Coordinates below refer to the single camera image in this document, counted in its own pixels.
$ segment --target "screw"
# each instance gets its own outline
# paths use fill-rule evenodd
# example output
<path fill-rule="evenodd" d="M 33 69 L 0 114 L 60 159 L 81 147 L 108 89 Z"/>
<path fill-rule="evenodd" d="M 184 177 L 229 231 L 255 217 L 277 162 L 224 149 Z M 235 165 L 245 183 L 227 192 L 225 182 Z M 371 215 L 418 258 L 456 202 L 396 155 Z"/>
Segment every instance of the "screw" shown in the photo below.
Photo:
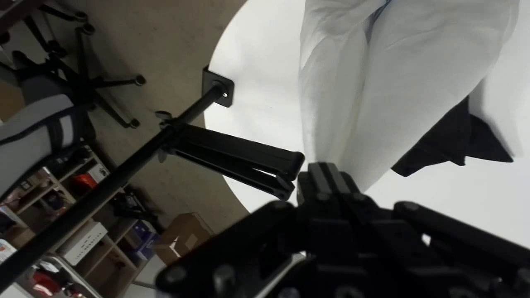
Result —
<path fill-rule="evenodd" d="M 419 210 L 419 205 L 418 203 L 413 203 L 413 202 L 404 202 L 403 207 L 406 210 Z"/>
<path fill-rule="evenodd" d="M 186 279 L 187 276 L 187 271 L 184 266 L 176 266 L 176 268 L 171 268 L 167 273 L 166 273 L 166 281 L 167 283 L 181 283 L 182 279 Z"/>
<path fill-rule="evenodd" d="M 467 288 L 457 288 L 457 286 L 449 289 L 449 296 L 451 298 L 477 298 L 477 294 L 474 291 L 471 291 Z"/>
<path fill-rule="evenodd" d="M 365 298 L 363 291 L 353 286 L 340 286 L 335 291 L 335 298 Z"/>
<path fill-rule="evenodd" d="M 298 288 L 283 288 L 278 298 L 300 298 Z"/>

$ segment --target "metal frame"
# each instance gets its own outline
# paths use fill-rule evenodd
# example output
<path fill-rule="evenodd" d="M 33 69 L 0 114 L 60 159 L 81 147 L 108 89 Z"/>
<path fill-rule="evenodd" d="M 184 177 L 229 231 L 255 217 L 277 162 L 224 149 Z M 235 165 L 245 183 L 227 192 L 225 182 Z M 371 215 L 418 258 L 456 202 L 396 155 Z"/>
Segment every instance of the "metal frame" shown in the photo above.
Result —
<path fill-rule="evenodd" d="M 219 79 L 179 117 L 166 119 L 159 134 L 116 167 L 111 175 L 98 183 L 86 197 L 80 198 L 63 217 L 55 220 L 47 230 L 38 233 L 0 265 L 0 291 L 10 286 L 18 275 L 76 228 L 83 218 L 88 218 L 93 210 L 100 208 L 109 195 L 126 185 L 128 180 L 161 150 L 182 155 L 224 174 L 232 174 L 232 177 L 250 185 L 267 185 L 268 190 L 278 193 L 278 197 L 285 198 L 290 195 L 293 188 L 290 180 L 297 177 L 303 164 L 302 154 L 189 126 L 189 122 L 202 114 L 212 102 L 229 104 L 227 97 L 234 96 L 232 81 L 220 79 L 220 76 L 212 74 L 207 69 L 204 71 L 204 76 L 215 76 Z M 282 183 L 270 182 L 272 175 L 277 175 Z"/>

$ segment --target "metal pole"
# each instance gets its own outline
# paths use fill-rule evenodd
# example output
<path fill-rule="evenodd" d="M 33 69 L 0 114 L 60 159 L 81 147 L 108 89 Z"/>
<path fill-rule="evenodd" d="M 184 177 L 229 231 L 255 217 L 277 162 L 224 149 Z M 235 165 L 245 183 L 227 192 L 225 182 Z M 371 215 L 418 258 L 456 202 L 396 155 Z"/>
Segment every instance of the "metal pole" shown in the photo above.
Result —
<path fill-rule="evenodd" d="M 0 265 L 0 293 L 3 293 L 17 278 L 37 263 L 48 250 L 70 233 L 80 222 L 90 217 L 95 210 L 106 203 L 119 187 L 139 172 L 151 157 L 167 142 L 179 137 L 187 122 L 202 114 L 214 101 L 224 96 L 224 87 L 214 86 L 194 106 L 184 111 L 179 117 L 124 160 L 111 175 L 98 183 L 88 195 L 75 203 L 63 217 L 55 220 L 47 230 L 32 238 L 25 246 L 15 251 Z"/>

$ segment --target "black metal bracket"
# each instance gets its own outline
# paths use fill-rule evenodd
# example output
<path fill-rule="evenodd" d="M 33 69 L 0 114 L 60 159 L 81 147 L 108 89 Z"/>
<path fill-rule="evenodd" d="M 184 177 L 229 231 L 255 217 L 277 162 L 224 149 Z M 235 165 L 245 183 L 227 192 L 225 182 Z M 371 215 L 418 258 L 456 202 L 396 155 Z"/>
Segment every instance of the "black metal bracket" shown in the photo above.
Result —
<path fill-rule="evenodd" d="M 207 91 L 210 91 L 215 86 L 222 87 L 222 91 L 224 91 L 222 96 L 215 102 L 219 102 L 220 106 L 225 106 L 225 107 L 230 107 L 234 102 L 234 91 L 235 91 L 234 81 L 229 78 L 224 78 L 217 73 L 212 73 L 209 69 L 209 66 L 206 66 L 202 69 L 202 94 L 206 94 Z"/>
<path fill-rule="evenodd" d="M 298 198 L 298 208 L 270 202 L 169 265 L 157 289 L 181 298 L 530 296 L 527 248 L 413 202 L 381 208 L 333 164 L 300 174 Z M 298 251 L 305 258 L 285 268 Z"/>

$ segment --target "black plastic part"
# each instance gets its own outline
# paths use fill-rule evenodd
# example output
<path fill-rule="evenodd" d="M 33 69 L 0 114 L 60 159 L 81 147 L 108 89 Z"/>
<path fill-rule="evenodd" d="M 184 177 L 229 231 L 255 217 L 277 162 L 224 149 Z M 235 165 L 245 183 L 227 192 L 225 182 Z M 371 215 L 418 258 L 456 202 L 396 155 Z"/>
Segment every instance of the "black plastic part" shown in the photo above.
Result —
<path fill-rule="evenodd" d="M 129 129 L 138 129 L 138 127 L 139 127 L 139 121 L 138 119 L 131 119 Z"/>
<path fill-rule="evenodd" d="M 73 16 L 81 23 L 88 21 L 88 15 L 85 11 L 76 11 Z"/>
<path fill-rule="evenodd" d="M 234 91 L 235 91 L 234 81 L 209 71 L 209 68 L 206 66 L 202 69 L 202 94 L 206 94 L 214 86 L 219 86 L 224 91 L 224 96 L 220 96 L 215 102 L 225 107 L 230 107 L 234 102 Z"/>
<path fill-rule="evenodd" d="M 68 51 L 66 51 L 56 39 L 50 39 L 50 41 L 48 41 L 48 48 L 50 48 L 50 51 L 53 51 L 58 58 L 68 56 Z"/>
<path fill-rule="evenodd" d="M 90 34 L 95 34 L 95 33 L 96 33 L 96 28 L 95 28 L 93 25 L 90 25 L 90 23 L 85 23 L 85 25 L 81 26 L 81 31 L 83 31 L 83 34 L 90 36 Z"/>
<path fill-rule="evenodd" d="M 134 84 L 136 86 L 144 86 L 144 84 L 148 84 L 148 79 L 144 76 L 136 76 L 134 78 Z"/>

